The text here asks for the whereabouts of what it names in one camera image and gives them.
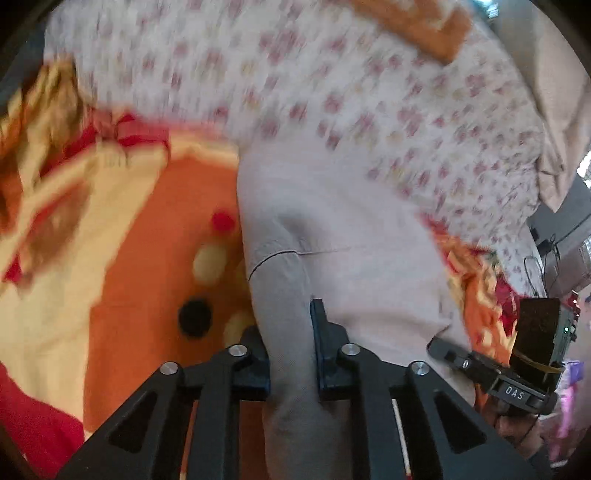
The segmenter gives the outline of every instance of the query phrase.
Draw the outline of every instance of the white floral cloth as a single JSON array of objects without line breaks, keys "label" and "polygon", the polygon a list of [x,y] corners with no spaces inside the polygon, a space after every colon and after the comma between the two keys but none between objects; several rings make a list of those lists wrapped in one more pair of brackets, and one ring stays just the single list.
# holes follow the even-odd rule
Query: white floral cloth
[{"label": "white floral cloth", "polygon": [[46,57],[73,55],[99,103],[220,122],[245,148],[321,138],[318,162],[386,183],[495,248],[530,293],[523,227],[538,205],[543,124],[510,56],[474,23],[442,66],[323,0],[68,0]]}]

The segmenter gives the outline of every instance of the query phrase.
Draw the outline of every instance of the black dot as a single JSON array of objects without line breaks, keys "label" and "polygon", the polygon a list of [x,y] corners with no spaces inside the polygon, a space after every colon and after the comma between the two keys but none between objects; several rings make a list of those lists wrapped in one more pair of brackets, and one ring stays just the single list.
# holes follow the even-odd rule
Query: black dot
[{"label": "black dot", "polygon": [[212,326],[212,310],[205,299],[191,299],[178,311],[178,326],[193,338],[201,338]]}]

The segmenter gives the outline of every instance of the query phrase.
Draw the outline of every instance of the metal screw head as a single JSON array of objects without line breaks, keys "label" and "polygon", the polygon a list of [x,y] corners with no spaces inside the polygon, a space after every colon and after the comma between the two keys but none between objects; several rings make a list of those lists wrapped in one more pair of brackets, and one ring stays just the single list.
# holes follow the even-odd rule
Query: metal screw head
[{"label": "metal screw head", "polygon": [[356,343],[346,343],[340,348],[340,351],[347,356],[355,356],[359,355],[361,348]]},{"label": "metal screw head", "polygon": [[164,375],[173,375],[178,372],[178,363],[176,362],[165,362],[160,365],[160,373]]},{"label": "metal screw head", "polygon": [[248,348],[246,348],[244,345],[241,345],[240,343],[237,343],[228,349],[228,353],[232,356],[245,356],[248,353]]},{"label": "metal screw head", "polygon": [[417,375],[427,375],[429,373],[429,366],[425,362],[414,362],[411,364],[410,368],[413,372]]}]

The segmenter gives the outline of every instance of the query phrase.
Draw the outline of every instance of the bed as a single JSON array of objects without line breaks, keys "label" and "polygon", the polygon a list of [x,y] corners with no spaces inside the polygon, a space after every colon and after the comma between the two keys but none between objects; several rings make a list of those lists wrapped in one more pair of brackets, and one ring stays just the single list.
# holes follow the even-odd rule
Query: bed
[{"label": "bed", "polygon": [[[117,0],[66,2],[50,17],[46,59],[72,55],[80,90],[92,102],[131,103],[141,115],[167,122],[214,120],[243,154],[313,139],[321,147],[319,163],[386,186],[464,242],[494,249],[517,292],[542,291],[525,220],[538,205],[543,120],[510,56],[480,21],[474,20],[457,60],[442,67],[335,5],[130,5],[118,18]],[[89,19],[91,29],[85,28]],[[264,22],[268,31],[253,31],[253,22]],[[159,40],[149,40],[148,30]],[[174,46],[172,56],[163,44]],[[191,88],[196,84],[198,95]],[[51,335],[51,341],[66,337]],[[17,343],[6,345],[14,351]],[[132,380],[152,366],[136,368]],[[53,387],[44,390],[43,372],[51,368],[43,361],[24,368],[17,376],[26,380],[17,384],[79,422],[75,445],[84,435],[80,375],[77,386],[55,395]],[[67,385],[66,371],[52,375],[60,388]],[[86,434],[130,393],[131,383],[84,421]],[[54,401],[58,397],[69,399]]]}]

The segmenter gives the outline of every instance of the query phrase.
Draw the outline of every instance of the pink fabric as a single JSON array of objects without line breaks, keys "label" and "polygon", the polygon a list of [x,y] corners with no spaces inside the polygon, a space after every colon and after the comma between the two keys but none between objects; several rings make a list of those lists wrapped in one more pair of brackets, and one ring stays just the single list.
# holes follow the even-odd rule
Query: pink fabric
[{"label": "pink fabric", "polygon": [[523,296],[513,290],[504,276],[499,276],[496,279],[495,295],[503,308],[501,322],[505,334],[509,337],[513,334],[513,328],[519,319],[519,301]]},{"label": "pink fabric", "polygon": [[562,410],[562,420],[556,437],[565,439],[569,436],[570,426],[573,422],[574,401],[577,395],[577,386],[571,385],[560,393],[560,408]]},{"label": "pink fabric", "polygon": [[54,478],[84,443],[82,422],[23,393],[2,364],[0,423],[43,478]]}]

